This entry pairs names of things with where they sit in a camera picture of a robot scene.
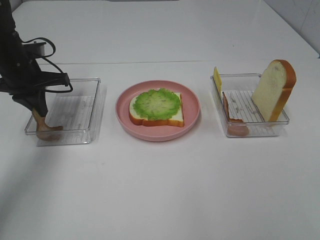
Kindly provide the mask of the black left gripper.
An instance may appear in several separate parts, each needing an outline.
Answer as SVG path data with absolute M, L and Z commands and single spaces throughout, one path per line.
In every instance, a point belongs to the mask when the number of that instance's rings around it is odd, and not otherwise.
M 14 102 L 35 110 L 41 117 L 48 113 L 46 92 L 55 92 L 46 87 L 71 86 L 67 73 L 42 71 L 23 44 L 0 44 L 0 75 L 0 91 L 13 95 Z

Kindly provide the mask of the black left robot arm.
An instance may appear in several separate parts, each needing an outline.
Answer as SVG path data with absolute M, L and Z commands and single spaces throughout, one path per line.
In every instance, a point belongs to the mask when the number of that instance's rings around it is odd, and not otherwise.
M 46 93 L 49 86 L 70 87 L 67 73 L 42 71 L 37 59 L 48 60 L 44 45 L 55 45 L 44 37 L 21 40 L 16 31 L 8 0 L 0 2 L 0 90 L 44 118 L 48 113 Z

